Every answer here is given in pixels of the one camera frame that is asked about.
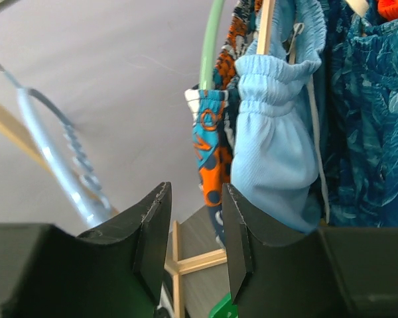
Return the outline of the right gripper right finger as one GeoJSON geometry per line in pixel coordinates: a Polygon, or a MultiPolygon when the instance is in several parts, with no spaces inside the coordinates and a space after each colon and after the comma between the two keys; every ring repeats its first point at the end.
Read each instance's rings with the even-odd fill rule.
{"type": "Polygon", "coordinates": [[[398,228],[299,233],[225,184],[232,301],[240,317],[398,317],[398,228]]]}

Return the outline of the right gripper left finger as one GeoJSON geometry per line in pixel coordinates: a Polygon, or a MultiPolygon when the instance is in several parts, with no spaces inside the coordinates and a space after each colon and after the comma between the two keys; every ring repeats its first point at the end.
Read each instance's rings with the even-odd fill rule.
{"type": "Polygon", "coordinates": [[[0,317],[152,317],[171,207],[163,182],[78,236],[46,223],[0,223],[0,317]]]}

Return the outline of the orange teal cartoon shorts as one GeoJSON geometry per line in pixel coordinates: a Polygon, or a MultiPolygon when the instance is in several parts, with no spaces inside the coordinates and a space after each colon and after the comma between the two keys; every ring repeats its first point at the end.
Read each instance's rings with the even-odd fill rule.
{"type": "Polygon", "coordinates": [[[185,91],[192,113],[192,141],[204,203],[216,242],[225,245],[222,186],[230,182],[240,97],[235,61],[245,55],[257,35],[261,1],[238,1],[226,41],[216,60],[210,89],[198,85],[185,91]]]}

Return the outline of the light blue hanger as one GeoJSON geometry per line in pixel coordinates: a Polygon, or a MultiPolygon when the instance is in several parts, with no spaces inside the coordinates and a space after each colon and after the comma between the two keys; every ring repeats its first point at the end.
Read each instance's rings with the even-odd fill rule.
{"type": "Polygon", "coordinates": [[[113,211],[111,203],[102,192],[100,181],[94,173],[70,120],[43,93],[37,89],[23,86],[1,64],[0,72],[15,87],[19,110],[36,148],[85,224],[92,228],[111,219],[113,211]],[[74,153],[73,161],[82,171],[81,175],[78,175],[69,167],[61,151],[53,142],[46,125],[34,107],[34,99],[41,102],[59,119],[64,129],[64,136],[68,141],[68,148],[74,153]]]}

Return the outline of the mint green hanger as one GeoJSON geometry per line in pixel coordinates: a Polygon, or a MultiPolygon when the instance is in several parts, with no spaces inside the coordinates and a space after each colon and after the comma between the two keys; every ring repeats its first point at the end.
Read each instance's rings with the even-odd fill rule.
{"type": "Polygon", "coordinates": [[[214,54],[224,3],[224,0],[214,0],[210,9],[202,46],[199,89],[210,90],[213,86],[214,54]]]}

